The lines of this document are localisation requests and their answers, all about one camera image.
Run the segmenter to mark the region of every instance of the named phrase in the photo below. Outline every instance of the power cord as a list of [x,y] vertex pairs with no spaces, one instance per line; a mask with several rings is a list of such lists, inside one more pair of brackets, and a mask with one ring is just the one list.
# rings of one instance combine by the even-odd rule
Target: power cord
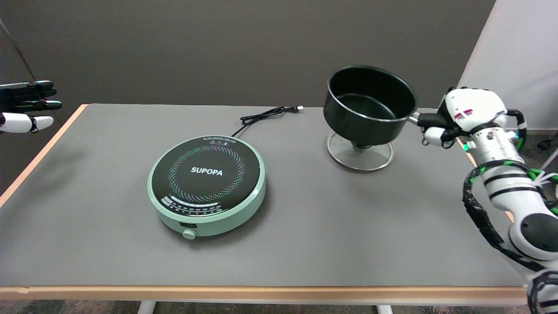
[[266,112],[262,112],[260,114],[257,115],[253,115],[253,116],[245,116],[245,117],[240,117],[240,120],[242,121],[243,126],[241,128],[239,128],[235,133],[233,133],[231,136],[234,137],[236,136],[236,134],[239,134],[242,130],[244,130],[246,127],[248,127],[249,125],[252,125],[260,120],[263,119],[268,119],[277,115],[280,115],[276,118],[280,118],[282,117],[285,112],[292,112],[292,113],[297,113],[299,111],[301,111],[302,109],[304,109],[303,106],[296,106],[296,107],[275,107],[273,109],[270,109]]

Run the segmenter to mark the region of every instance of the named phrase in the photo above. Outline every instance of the pot rim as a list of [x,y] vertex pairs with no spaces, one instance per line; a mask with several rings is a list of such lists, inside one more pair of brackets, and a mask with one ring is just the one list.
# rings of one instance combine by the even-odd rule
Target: pot rim
[[[415,100],[415,105],[413,106],[413,109],[411,110],[411,112],[406,115],[403,118],[397,118],[397,119],[378,119],[378,118],[374,118],[374,117],[369,117],[369,116],[365,116],[362,113],[356,112],[355,110],[352,110],[350,108],[348,108],[347,106],[345,106],[343,103],[341,103],[339,101],[339,99],[337,99],[337,97],[335,95],[333,95],[333,92],[331,91],[331,79],[339,72],[346,70],[346,69],[351,69],[351,68],[359,68],[359,69],[370,69],[370,70],[375,70],[378,72],[382,72],[385,73],[387,75],[391,75],[392,77],[396,78],[397,80],[399,80],[401,83],[403,83],[403,85],[405,85],[405,87],[407,87],[407,89],[411,92],[411,94],[413,95],[413,99]],[[349,66],[344,66],[341,69],[335,71],[335,73],[328,79],[328,92],[329,94],[335,99],[335,101],[340,104],[343,108],[345,108],[345,110],[354,113],[355,115],[368,119],[368,120],[372,120],[372,121],[379,121],[379,122],[401,122],[401,121],[406,121],[417,109],[417,95],[415,93],[415,91],[413,90],[413,88],[407,84],[407,82],[405,82],[402,78],[400,78],[399,76],[381,69],[381,68],[376,68],[375,66],[371,66],[371,65],[349,65]]]

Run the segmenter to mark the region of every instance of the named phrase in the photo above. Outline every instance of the wooden table edge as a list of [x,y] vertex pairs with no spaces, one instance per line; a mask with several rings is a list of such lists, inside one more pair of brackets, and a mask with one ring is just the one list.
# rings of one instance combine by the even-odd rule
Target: wooden table edge
[[[0,196],[0,207],[29,176],[58,139],[87,108],[82,104],[45,147]],[[469,160],[476,166],[470,154]],[[182,286],[32,286],[0,287],[0,299],[156,299],[242,300],[268,302],[322,302],[366,304],[484,304],[519,305],[526,298],[522,287],[182,287]]]

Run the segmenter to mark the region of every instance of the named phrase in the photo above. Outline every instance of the supopa logo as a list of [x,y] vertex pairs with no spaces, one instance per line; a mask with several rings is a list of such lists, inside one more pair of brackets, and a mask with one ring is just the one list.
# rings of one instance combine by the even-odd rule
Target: supopa logo
[[206,174],[223,176],[223,171],[222,170],[217,170],[217,169],[192,167],[192,170],[190,170],[190,172],[206,173]]

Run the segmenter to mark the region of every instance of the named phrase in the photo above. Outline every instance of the white wall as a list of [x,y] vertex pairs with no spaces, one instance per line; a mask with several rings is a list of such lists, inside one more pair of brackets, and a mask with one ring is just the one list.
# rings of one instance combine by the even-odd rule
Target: white wall
[[496,92],[529,129],[558,129],[558,1],[497,0],[459,85]]

